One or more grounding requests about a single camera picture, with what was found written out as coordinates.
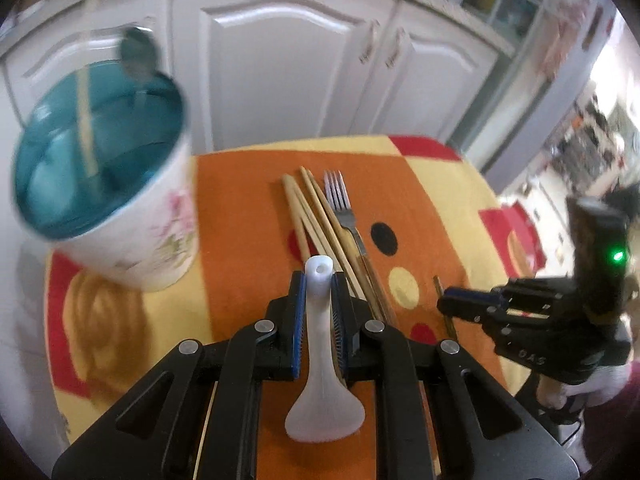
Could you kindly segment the white gloved hand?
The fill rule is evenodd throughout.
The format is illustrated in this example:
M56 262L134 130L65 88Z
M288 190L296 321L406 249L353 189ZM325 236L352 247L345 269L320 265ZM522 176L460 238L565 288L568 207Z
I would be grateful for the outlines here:
M634 358L634 346L623 365L598 367L579 385L563 384L544 376L540 378L536 398L544 408L559 410L571 396L585 396L587 408L638 417L639 361Z

